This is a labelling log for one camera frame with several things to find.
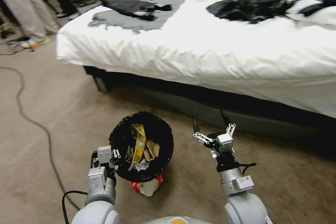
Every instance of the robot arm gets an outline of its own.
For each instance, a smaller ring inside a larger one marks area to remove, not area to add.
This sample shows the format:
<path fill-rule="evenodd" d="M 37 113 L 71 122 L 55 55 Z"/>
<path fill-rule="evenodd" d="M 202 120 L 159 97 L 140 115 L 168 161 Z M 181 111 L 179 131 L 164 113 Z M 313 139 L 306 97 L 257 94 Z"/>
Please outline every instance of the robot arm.
<path fill-rule="evenodd" d="M 217 160 L 217 171 L 223 191 L 228 196 L 225 212 L 230 224 L 272 224 L 267 210 L 262 201 L 254 194 L 247 191 L 254 187 L 251 176 L 245 176 L 248 167 L 256 165 L 239 164 L 233 156 L 233 133 L 236 125 L 231 124 L 229 118 L 221 111 L 226 125 L 225 133 L 215 137 L 205 136 L 200 133 L 194 119 L 193 137 L 204 146 L 211 149 L 211 155 Z M 85 207 L 79 210 L 72 220 L 72 224 L 119 224 L 119 215 L 114 210 L 116 198 L 115 165 L 120 158 L 119 151 L 110 145 L 101 146 L 92 152 L 91 169 L 87 182 Z"/>
<path fill-rule="evenodd" d="M 114 210 L 117 182 L 114 171 L 118 168 L 115 165 L 118 158 L 119 151 L 110 145 L 92 152 L 85 207 L 76 213 L 72 224 L 119 224 L 119 215 Z"/>
<path fill-rule="evenodd" d="M 231 124 L 229 118 L 221 111 L 227 125 L 226 132 L 211 138 L 200 133 L 195 118 L 193 137 L 205 147 L 211 149 L 211 155 L 217 160 L 217 171 L 220 175 L 220 184 L 228 196 L 225 212 L 230 224 L 272 224 L 267 210 L 258 196 L 247 191 L 254 187 L 251 176 L 245 176 L 248 167 L 256 163 L 240 164 L 234 156 L 233 133 L 236 125 Z"/>

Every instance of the sneaker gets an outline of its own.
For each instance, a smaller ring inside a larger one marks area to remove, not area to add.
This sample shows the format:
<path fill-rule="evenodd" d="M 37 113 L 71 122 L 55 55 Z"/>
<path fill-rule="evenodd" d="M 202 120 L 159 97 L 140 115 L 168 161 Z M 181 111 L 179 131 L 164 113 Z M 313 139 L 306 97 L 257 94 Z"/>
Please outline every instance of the sneaker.
<path fill-rule="evenodd" d="M 70 16 L 70 15 L 68 13 L 65 13 L 65 12 L 56 14 L 57 18 L 65 18 L 65 17 L 68 17 L 68 16 Z"/>
<path fill-rule="evenodd" d="M 76 12 L 76 13 L 74 13 L 74 14 L 72 14 L 72 15 L 69 16 L 69 20 L 71 21 L 71 20 L 73 20 L 73 19 L 75 19 L 75 18 L 77 18 L 79 16 L 80 16 L 80 14 L 78 12 Z"/>
<path fill-rule="evenodd" d="M 29 39 L 29 40 L 21 43 L 20 46 L 22 46 L 23 48 L 35 48 L 35 47 L 38 47 L 40 45 L 47 44 L 49 42 L 50 42 L 49 38 L 46 38 L 45 40 L 42 40 L 40 42 L 36 42 L 32 39 Z"/>
<path fill-rule="evenodd" d="M 56 34 L 57 34 L 57 31 L 48 31 L 48 30 L 46 30 L 46 31 L 45 31 L 45 34 L 46 34 L 46 35 L 56 35 Z"/>

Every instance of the floor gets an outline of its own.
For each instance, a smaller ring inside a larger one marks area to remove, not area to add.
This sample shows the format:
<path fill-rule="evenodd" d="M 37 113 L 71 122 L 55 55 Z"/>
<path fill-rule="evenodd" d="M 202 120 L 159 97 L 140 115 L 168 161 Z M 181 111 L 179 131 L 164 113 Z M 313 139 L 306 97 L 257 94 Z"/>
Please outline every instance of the floor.
<path fill-rule="evenodd" d="M 0 66 L 20 70 L 26 82 L 25 112 L 51 132 L 53 157 L 66 190 L 87 190 L 91 151 L 108 143 L 113 128 L 140 110 L 163 118 L 173 130 L 174 154 L 164 183 L 151 198 L 137 194 L 129 181 L 117 178 L 116 210 L 124 224 L 168 215 L 186 215 L 227 223 L 226 196 L 210 152 L 192 138 L 191 119 L 161 102 L 125 87 L 98 92 L 80 66 L 64 65 L 51 42 L 30 52 L 0 56 Z M 0 53 L 6 48 L 0 45 Z M 63 223 L 62 192 L 51 169 L 47 137 L 18 112 L 18 77 L 0 70 L 0 216 L 1 223 Z M 204 133 L 218 129 L 200 123 Z M 277 139 L 234 134 L 235 157 L 256 162 L 248 174 L 251 191 L 268 209 L 274 223 L 334 223 L 336 162 L 303 146 Z M 316 148 L 322 148 L 320 139 Z M 84 196 L 72 196 L 83 205 Z M 68 204 L 72 218 L 75 209 Z"/>

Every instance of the power cord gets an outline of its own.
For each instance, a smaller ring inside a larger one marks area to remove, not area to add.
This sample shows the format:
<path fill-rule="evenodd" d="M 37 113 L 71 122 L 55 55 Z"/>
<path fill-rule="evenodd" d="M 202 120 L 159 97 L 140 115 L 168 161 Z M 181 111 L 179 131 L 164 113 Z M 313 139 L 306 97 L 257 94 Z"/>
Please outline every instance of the power cord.
<path fill-rule="evenodd" d="M 66 213 L 67 209 L 65 208 L 65 201 L 64 201 L 64 199 L 65 199 L 65 197 L 68 197 L 68 194 L 71 194 L 71 193 L 84 194 L 84 195 L 88 194 L 87 192 L 83 192 L 83 191 L 68 191 L 68 192 L 64 193 L 64 195 L 62 197 L 62 210 L 63 210 L 63 216 L 64 216 L 65 224 L 69 224 L 69 220 L 68 220 L 68 215 Z"/>
<path fill-rule="evenodd" d="M 21 96 L 21 94 L 22 94 L 22 92 L 23 92 L 23 90 L 25 89 L 25 86 L 26 86 L 23 74 L 19 70 L 15 69 L 15 68 L 11 68 L 11 67 L 4 67 L 4 66 L 2 67 L 2 66 L 0 66 L 0 69 L 12 71 L 12 72 L 16 73 L 19 76 L 20 84 L 21 85 L 20 85 L 20 89 L 19 89 L 18 93 L 16 94 L 16 104 L 17 104 L 17 106 L 19 108 L 19 113 L 20 113 L 20 115 L 26 121 L 28 121 L 28 122 L 36 125 L 37 127 L 41 128 L 47 134 L 48 148 L 49 148 L 49 161 L 50 161 L 52 169 L 53 169 L 53 171 L 54 171 L 54 173 L 56 175 L 56 179 L 58 181 L 58 184 L 59 184 L 62 192 L 64 193 L 63 199 L 62 199 L 62 205 L 63 205 L 64 197 L 66 197 L 69 200 L 69 202 L 71 203 L 71 205 L 73 205 L 77 210 L 80 210 L 80 208 L 72 201 L 72 199 L 70 199 L 70 197 L 68 196 L 68 194 L 71 193 L 71 192 L 77 192 L 77 193 L 85 194 L 85 192 L 78 192 L 78 191 L 69 191 L 69 192 L 66 192 L 65 191 L 63 182 L 62 182 L 62 180 L 60 178 L 60 174 L 59 174 L 59 172 L 58 172 L 58 170 L 57 170 L 57 168 L 55 166 L 54 159 L 52 157 L 53 156 L 53 150 L 52 150 L 51 135 L 50 135 L 49 130 L 45 126 L 43 126 L 41 123 L 36 122 L 33 119 L 29 118 L 25 114 L 25 112 L 23 110 L 23 106 L 22 106 L 21 99 L 20 99 L 20 96 Z"/>
<path fill-rule="evenodd" d="M 0 43 L 1 44 L 5 44 L 8 46 L 8 48 L 12 49 L 13 51 L 8 53 L 8 54 L 0 54 L 0 56 L 10 56 L 10 55 L 14 55 L 14 54 L 17 54 L 19 52 L 22 52 L 23 50 L 25 50 L 26 48 L 22 48 L 21 50 L 19 51 L 15 51 L 15 48 L 19 46 L 19 44 L 15 45 L 14 47 L 11 47 L 12 45 L 14 45 L 15 43 L 13 43 L 12 41 L 16 41 L 16 40 L 10 40 L 10 41 L 6 41 L 4 43 Z"/>

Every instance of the mattress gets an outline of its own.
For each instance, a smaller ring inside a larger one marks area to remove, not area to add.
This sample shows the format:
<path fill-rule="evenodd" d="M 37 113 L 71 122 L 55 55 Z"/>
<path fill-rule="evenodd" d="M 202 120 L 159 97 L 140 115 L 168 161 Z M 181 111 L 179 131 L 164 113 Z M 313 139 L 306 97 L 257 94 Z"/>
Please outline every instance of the mattress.
<path fill-rule="evenodd" d="M 219 19 L 185 0 L 161 29 L 88 27 L 98 6 L 64 25 L 57 58 L 271 100 L 336 118 L 336 26 L 276 17 Z"/>

